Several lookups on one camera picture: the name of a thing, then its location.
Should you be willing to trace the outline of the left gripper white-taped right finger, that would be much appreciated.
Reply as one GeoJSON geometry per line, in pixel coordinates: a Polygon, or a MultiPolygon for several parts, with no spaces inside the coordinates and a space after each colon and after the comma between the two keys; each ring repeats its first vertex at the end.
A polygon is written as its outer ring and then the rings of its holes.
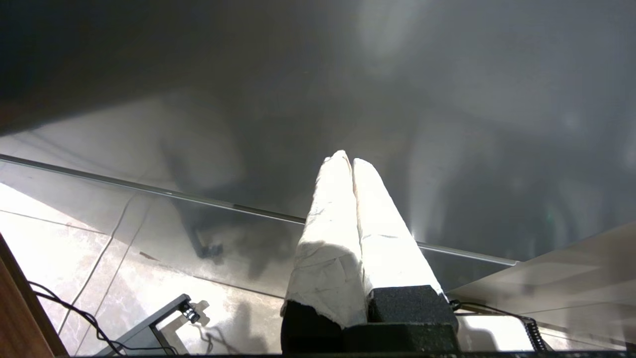
{"type": "Polygon", "coordinates": [[[367,304],[353,347],[458,348],[458,320],[379,172],[355,159],[353,178],[367,304]]]}

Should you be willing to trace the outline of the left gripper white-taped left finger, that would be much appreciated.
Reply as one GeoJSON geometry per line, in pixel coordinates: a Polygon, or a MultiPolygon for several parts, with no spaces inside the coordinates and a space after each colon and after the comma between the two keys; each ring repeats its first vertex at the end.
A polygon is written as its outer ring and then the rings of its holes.
{"type": "Polygon", "coordinates": [[[280,315],[286,355],[342,352],[345,330],[367,322],[353,172],[343,150],[320,166],[280,315]]]}

